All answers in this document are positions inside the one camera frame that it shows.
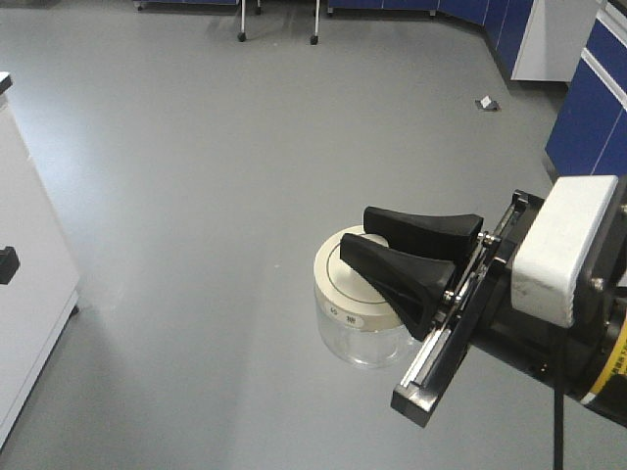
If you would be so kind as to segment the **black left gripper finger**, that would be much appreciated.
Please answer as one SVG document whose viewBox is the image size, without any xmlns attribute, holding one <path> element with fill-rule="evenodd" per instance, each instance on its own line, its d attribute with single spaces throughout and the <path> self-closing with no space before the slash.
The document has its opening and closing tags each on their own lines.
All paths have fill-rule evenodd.
<svg viewBox="0 0 627 470">
<path fill-rule="evenodd" d="M 0 284 L 8 285 L 20 268 L 19 256 L 14 247 L 6 246 L 0 252 Z"/>
</svg>

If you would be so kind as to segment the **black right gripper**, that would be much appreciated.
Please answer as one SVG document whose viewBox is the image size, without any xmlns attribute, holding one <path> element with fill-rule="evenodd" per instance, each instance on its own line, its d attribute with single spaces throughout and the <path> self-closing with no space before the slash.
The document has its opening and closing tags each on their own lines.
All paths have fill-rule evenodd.
<svg viewBox="0 0 627 470">
<path fill-rule="evenodd" d="M 363 211 L 364 231 L 383 237 L 390 248 L 360 235 L 342 236 L 340 259 L 383 297 L 413 338 L 426 338 L 391 399 L 391 406 L 417 425 L 427 425 L 472 346 L 547 380 L 547 328 L 514 309 L 510 299 L 514 255 L 543 202 L 515 191 L 495 232 L 482 234 L 478 243 L 484 221 L 479 215 L 376 207 Z M 455 264 L 464 264 L 476 244 L 458 298 L 445 307 L 448 318 L 428 334 Z"/>
</svg>

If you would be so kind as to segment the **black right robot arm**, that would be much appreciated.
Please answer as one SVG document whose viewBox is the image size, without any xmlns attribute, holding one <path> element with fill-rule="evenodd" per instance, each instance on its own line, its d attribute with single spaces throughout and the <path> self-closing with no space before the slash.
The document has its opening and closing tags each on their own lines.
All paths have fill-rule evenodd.
<svg viewBox="0 0 627 470">
<path fill-rule="evenodd" d="M 475 214 L 375 207 L 340 258 L 390 305 L 420 349 L 391 404 L 425 426 L 471 347 L 626 421 L 626 180 L 565 176 L 517 191 L 497 227 Z"/>
</svg>

